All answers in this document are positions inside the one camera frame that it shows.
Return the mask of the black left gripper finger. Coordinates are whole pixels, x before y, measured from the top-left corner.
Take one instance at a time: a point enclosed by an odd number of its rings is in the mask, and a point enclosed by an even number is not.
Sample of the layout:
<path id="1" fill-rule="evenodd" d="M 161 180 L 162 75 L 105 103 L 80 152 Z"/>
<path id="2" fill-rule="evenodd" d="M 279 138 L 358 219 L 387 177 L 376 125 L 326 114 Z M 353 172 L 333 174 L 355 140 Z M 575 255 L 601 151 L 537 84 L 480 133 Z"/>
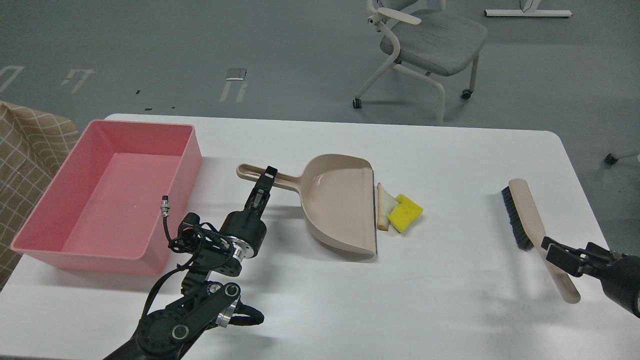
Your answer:
<path id="1" fill-rule="evenodd" d="M 272 166 L 268 166 L 263 174 L 261 174 L 254 185 L 244 206 L 244 210 L 255 214 L 258 218 L 262 217 L 266 205 L 270 198 L 270 191 L 274 186 L 275 178 L 278 170 Z"/>

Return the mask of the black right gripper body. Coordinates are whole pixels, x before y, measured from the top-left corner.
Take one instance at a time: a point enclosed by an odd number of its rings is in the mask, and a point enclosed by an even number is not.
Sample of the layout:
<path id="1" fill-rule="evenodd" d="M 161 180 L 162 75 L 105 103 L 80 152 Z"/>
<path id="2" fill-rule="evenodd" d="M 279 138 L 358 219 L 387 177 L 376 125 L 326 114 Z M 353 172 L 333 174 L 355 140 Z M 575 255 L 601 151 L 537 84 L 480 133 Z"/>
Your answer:
<path id="1" fill-rule="evenodd" d="M 622 256 L 605 267 L 598 278 L 604 294 L 634 316 L 640 316 L 640 258 Z"/>

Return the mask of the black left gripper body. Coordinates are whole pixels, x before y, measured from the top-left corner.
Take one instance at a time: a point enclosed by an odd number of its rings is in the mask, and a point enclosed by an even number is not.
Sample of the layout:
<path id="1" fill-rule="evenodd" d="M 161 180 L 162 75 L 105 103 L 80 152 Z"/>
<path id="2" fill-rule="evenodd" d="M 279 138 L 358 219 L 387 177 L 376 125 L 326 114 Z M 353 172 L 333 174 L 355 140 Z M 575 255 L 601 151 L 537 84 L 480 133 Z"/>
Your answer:
<path id="1" fill-rule="evenodd" d="M 246 258 L 253 258 L 258 255 L 266 235 L 266 225 L 261 216 L 255 210 L 233 211 L 227 215 L 219 234 L 227 239 L 242 241 L 242 248 L 249 248 Z"/>

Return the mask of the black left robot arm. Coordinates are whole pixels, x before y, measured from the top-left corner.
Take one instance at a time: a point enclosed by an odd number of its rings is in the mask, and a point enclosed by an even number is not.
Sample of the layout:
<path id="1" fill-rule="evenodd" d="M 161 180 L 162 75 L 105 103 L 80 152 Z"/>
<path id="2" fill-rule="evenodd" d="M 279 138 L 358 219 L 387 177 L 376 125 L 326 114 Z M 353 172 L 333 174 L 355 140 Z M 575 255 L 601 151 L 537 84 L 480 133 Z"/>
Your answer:
<path id="1" fill-rule="evenodd" d="M 262 214 L 270 198 L 278 171 L 261 171 L 242 210 L 229 213 L 221 228 L 201 222 L 190 212 L 179 223 L 177 235 L 169 232 L 169 196 L 161 200 L 162 227 L 167 246 L 190 258 L 164 274 L 151 288 L 132 337 L 110 353 L 109 360 L 180 360 L 201 335 L 214 328 L 256 326 L 265 317 L 242 303 L 242 290 L 235 282 L 210 280 L 213 272 L 236 277 L 242 260 L 253 258 L 266 235 Z M 181 297 L 164 308 L 151 311 L 162 285 L 174 274 L 185 272 Z"/>

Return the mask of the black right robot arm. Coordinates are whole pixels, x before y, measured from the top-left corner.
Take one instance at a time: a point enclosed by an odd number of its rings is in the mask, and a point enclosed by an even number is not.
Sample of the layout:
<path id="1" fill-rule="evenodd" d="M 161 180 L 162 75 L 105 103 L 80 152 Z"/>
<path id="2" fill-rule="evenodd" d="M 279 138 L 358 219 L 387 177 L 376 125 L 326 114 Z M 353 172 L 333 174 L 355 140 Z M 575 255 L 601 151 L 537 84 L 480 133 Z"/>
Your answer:
<path id="1" fill-rule="evenodd" d="M 541 247 L 546 260 L 568 275 L 588 275 L 600 281 L 603 293 L 622 308 L 639 317 L 640 258 L 617 253 L 589 242 L 585 248 L 572 248 L 551 237 L 544 237 Z"/>

